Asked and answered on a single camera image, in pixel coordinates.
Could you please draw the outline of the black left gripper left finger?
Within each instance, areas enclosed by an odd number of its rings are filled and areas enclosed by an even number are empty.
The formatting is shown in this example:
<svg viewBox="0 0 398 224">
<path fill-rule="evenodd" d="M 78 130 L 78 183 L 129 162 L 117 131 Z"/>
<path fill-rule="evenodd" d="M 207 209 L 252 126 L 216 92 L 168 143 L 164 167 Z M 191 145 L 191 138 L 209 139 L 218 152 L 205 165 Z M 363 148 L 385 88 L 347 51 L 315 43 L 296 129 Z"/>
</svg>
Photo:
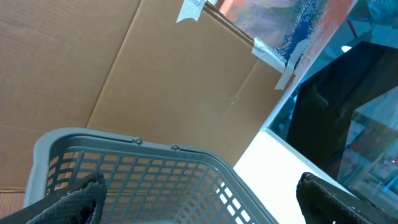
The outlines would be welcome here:
<svg viewBox="0 0 398 224">
<path fill-rule="evenodd" d="M 103 174 L 92 173 L 1 219 L 3 224 L 98 224 L 107 188 Z"/>
</svg>

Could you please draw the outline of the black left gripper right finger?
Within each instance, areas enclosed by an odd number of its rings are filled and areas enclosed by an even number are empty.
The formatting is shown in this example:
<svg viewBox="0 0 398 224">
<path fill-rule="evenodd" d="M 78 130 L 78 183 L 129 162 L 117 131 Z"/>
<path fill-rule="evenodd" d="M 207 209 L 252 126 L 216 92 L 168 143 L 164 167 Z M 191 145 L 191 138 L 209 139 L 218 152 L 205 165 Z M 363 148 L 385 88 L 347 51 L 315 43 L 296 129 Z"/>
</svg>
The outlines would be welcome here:
<svg viewBox="0 0 398 224">
<path fill-rule="evenodd" d="M 306 224 L 397 224 L 397 219 L 329 182 L 304 172 L 296 198 Z"/>
</svg>

